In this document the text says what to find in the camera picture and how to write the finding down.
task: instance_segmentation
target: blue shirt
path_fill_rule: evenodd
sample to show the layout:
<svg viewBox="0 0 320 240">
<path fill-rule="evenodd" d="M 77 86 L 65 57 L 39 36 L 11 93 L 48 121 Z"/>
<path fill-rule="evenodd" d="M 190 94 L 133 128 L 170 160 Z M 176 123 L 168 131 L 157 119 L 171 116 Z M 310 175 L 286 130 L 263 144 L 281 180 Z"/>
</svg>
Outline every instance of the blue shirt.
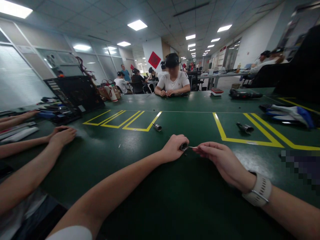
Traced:
<svg viewBox="0 0 320 240">
<path fill-rule="evenodd" d="M 124 74 L 124 79 L 128 82 L 131 82 L 131 78 L 130 78 L 128 70 L 122 70 L 121 72 L 123 72 L 123 74 Z"/>
</svg>

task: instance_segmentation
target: window blinds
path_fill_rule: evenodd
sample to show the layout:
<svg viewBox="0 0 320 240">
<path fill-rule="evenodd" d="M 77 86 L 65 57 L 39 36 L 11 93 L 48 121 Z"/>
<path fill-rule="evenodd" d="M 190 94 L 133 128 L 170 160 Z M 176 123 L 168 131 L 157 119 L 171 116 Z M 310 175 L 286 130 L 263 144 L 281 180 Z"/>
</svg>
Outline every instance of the window blinds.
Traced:
<svg viewBox="0 0 320 240">
<path fill-rule="evenodd" d="M 33 105 L 54 94 L 11 45 L 0 44 L 0 111 Z"/>
</svg>

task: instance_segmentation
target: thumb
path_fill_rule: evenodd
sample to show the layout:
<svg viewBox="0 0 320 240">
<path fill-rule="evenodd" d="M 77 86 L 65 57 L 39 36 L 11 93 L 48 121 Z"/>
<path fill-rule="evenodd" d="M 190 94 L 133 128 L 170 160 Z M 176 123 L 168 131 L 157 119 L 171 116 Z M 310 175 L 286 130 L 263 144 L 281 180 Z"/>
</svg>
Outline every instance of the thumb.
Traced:
<svg viewBox="0 0 320 240">
<path fill-rule="evenodd" d="M 204 146 L 204 145 L 200 145 L 199 147 L 205 153 L 208 153 L 208 154 L 213 155 L 213 156 L 218 156 L 220 154 L 220 152 L 221 152 L 220 149 L 213 148 L 213 147 L 207 147 L 207 146 Z"/>
</svg>

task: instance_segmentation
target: pixelated area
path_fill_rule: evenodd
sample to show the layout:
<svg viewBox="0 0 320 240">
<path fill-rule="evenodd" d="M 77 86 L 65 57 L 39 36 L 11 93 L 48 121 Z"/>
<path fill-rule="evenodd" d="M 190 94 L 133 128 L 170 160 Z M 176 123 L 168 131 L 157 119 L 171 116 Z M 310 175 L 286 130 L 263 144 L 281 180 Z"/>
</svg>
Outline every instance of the pixelated area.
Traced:
<svg viewBox="0 0 320 240">
<path fill-rule="evenodd" d="M 281 151 L 281 161 L 320 196 L 320 151 Z"/>
</svg>

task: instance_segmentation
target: small metal part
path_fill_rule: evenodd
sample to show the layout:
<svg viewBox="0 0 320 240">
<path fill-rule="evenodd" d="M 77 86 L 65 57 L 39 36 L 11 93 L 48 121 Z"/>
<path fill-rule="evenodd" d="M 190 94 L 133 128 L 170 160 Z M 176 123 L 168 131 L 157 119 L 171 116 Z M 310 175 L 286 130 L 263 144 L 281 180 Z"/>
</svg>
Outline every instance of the small metal part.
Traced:
<svg viewBox="0 0 320 240">
<path fill-rule="evenodd" d="M 187 149 L 188 149 L 188 144 L 187 144 L 187 143 L 183 143 L 183 144 L 179 147 L 179 149 L 180 149 L 181 151 L 187 150 Z"/>
<path fill-rule="evenodd" d="M 160 131 L 162 130 L 162 127 L 161 127 L 160 125 L 154 124 L 154 123 L 152 123 L 152 124 L 153 124 L 154 128 L 155 128 L 158 132 L 160 132 Z"/>
<path fill-rule="evenodd" d="M 250 134 L 254 131 L 254 128 L 253 127 L 250 127 L 249 125 L 242 125 L 241 123 L 237 122 L 236 123 L 237 126 L 239 127 L 239 129 L 247 134 Z"/>
</svg>

